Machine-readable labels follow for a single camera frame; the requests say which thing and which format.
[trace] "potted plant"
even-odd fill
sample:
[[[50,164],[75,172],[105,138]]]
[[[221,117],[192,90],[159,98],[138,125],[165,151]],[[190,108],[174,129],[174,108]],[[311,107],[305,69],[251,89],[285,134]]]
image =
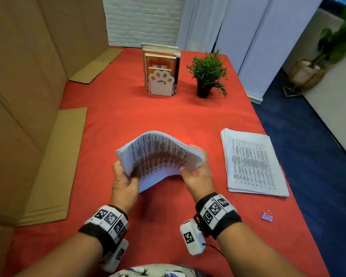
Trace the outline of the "potted plant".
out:
[[[321,36],[318,42],[319,55],[313,60],[300,60],[292,67],[289,81],[283,86],[286,96],[301,95],[306,89],[318,84],[326,73],[323,61],[335,63],[345,56],[346,19],[337,32],[333,33],[330,28],[324,28]]]
[[[212,88],[217,88],[224,94],[227,92],[220,79],[227,76],[227,68],[223,68],[224,61],[220,60],[219,50],[207,53],[205,58],[194,57],[192,65],[188,66],[190,73],[197,80],[197,96],[207,98]]]

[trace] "table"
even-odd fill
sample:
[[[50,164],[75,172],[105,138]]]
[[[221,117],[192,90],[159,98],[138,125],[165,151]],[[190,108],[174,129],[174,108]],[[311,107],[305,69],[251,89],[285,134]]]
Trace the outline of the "table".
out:
[[[186,68],[195,55],[204,56],[182,52],[178,92],[172,97],[147,93],[141,50],[135,48],[124,48],[90,85],[67,83],[61,109],[88,107],[68,218],[16,229],[3,276],[13,276],[39,260],[109,202],[112,164],[117,160],[114,150],[148,130],[206,149],[215,190],[232,202],[243,221],[305,275],[328,275],[290,188],[288,198],[227,190],[220,131],[265,131],[226,56],[222,58],[227,67],[224,84],[228,96],[224,98],[216,89],[207,99],[196,96],[196,80]],[[129,248],[119,268],[172,263],[200,268],[214,276],[231,276],[225,259],[214,249],[207,247],[198,256],[189,254],[179,226],[194,216],[194,207],[180,176],[166,178],[141,193],[129,216],[125,236]],[[273,213],[272,223],[261,219],[263,210]],[[217,246],[212,238],[207,243]]]

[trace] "blue carpet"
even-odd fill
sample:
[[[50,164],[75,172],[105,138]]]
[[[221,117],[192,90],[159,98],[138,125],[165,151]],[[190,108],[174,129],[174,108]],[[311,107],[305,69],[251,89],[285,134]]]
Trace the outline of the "blue carpet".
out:
[[[346,154],[281,70],[253,104],[331,276],[346,276]]]

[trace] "cardboard box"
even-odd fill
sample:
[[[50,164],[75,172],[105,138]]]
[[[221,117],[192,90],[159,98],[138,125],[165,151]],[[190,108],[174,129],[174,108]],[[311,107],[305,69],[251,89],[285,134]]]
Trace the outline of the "cardboard box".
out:
[[[102,0],[0,0],[0,272],[15,227],[67,216],[86,119],[59,111],[67,78],[90,83],[120,52]]]

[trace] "black cable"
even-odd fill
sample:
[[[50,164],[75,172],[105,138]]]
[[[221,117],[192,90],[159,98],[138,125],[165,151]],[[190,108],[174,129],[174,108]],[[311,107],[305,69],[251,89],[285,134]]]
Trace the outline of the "black cable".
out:
[[[215,248],[213,245],[209,245],[209,244],[207,244],[207,243],[203,243],[203,246],[209,246],[209,247],[212,247],[213,249],[215,249],[215,250],[217,250],[222,256],[224,256],[223,254],[222,254],[222,252],[221,251],[219,251],[217,248]]]

